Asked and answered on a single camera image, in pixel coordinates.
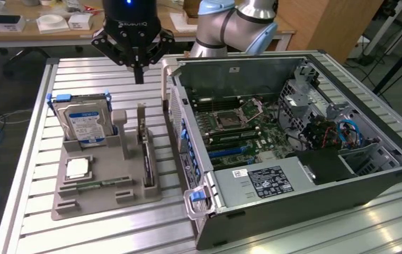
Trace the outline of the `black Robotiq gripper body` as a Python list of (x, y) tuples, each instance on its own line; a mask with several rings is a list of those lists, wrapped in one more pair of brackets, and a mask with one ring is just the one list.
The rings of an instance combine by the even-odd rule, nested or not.
[(126, 50), (126, 65), (148, 66), (149, 47), (162, 30), (157, 1), (103, 1), (103, 8), (105, 31)]

